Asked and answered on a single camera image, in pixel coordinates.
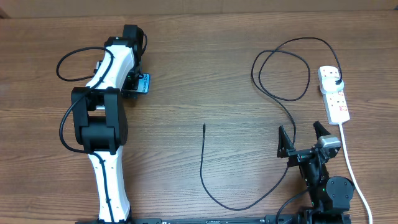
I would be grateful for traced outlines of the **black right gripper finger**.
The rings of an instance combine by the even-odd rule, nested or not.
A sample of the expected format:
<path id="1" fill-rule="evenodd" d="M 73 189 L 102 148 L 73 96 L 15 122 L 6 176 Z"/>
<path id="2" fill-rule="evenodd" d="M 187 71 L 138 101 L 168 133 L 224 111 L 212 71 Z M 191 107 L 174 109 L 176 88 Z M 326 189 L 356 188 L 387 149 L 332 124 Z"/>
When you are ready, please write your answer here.
<path id="1" fill-rule="evenodd" d="M 283 126 L 279 126 L 278 137 L 277 157 L 289 157 L 289 154 L 294 152 L 295 148 Z"/>
<path id="2" fill-rule="evenodd" d="M 316 134 L 317 139 L 319 139 L 322 136 L 328 136 L 328 135 L 331 134 L 329 131 L 327 131 L 324 128 L 324 126 L 319 121 L 314 122 L 313 123 L 313 127 L 314 127 L 314 130 L 315 130 L 315 134 Z"/>

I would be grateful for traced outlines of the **blue Samsung smartphone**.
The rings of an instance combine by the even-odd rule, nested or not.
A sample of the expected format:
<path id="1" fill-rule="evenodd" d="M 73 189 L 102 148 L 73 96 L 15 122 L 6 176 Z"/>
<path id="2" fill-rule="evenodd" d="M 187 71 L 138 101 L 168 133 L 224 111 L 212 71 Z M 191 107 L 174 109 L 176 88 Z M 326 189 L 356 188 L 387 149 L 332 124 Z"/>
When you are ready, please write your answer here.
<path id="1" fill-rule="evenodd" d="M 148 94 L 150 85 L 150 75 L 148 73 L 140 74 L 136 93 Z"/>

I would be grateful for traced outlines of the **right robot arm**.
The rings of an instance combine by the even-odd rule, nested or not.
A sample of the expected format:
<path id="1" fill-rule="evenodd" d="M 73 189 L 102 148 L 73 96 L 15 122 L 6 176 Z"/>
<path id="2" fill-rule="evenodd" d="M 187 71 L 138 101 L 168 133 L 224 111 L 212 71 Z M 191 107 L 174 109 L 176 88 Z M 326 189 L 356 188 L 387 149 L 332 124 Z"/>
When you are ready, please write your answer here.
<path id="1" fill-rule="evenodd" d="M 278 210 L 276 223 L 350 223 L 350 201 L 356 187 L 346 177 L 329 176 L 326 163 L 334 158 L 341 141 L 328 132 L 320 122 L 313 124 L 317 142 L 310 149 L 296 150 L 283 126 L 279 127 L 277 157 L 287 158 L 287 167 L 297 166 L 306 189 L 286 201 Z M 283 209 L 295 199 L 309 194 L 312 205 L 302 207 L 293 215 L 282 215 Z"/>

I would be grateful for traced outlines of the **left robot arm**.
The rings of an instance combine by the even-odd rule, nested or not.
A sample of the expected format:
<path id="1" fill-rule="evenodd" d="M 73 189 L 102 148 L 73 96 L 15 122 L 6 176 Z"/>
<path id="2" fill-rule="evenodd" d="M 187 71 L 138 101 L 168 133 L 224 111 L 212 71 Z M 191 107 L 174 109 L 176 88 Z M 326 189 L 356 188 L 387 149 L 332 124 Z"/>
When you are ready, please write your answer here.
<path id="1" fill-rule="evenodd" d="M 146 45 L 141 28 L 125 25 L 122 36 L 104 43 L 104 58 L 90 82 L 71 92 L 76 141 L 96 177 L 100 204 L 96 223 L 133 222 L 123 177 L 122 155 L 128 137 L 123 100 L 149 91 L 150 75 L 141 68 Z"/>

